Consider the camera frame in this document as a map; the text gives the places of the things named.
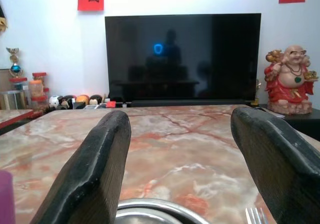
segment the pink marble tabletop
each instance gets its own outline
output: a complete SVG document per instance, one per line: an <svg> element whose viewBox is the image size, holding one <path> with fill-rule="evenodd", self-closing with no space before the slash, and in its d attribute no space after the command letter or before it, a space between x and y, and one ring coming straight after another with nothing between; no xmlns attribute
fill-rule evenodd
<svg viewBox="0 0 320 224"><path fill-rule="evenodd" d="M30 117L33 110L0 110L0 128Z"/></svg>
<svg viewBox="0 0 320 224"><path fill-rule="evenodd" d="M246 223L260 196L230 130L236 106L128 108L132 139L121 199L174 201L212 224ZM28 223L65 162L110 111L54 111L0 136L0 169L14 178L16 222ZM304 136L320 150L320 142Z"/></svg>

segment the black television screen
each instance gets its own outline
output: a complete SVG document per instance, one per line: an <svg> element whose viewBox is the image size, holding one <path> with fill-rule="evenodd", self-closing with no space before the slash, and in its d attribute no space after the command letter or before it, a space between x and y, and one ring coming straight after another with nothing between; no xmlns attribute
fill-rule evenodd
<svg viewBox="0 0 320 224"><path fill-rule="evenodd" d="M254 100L261 14L105 20L111 99Z"/></svg>

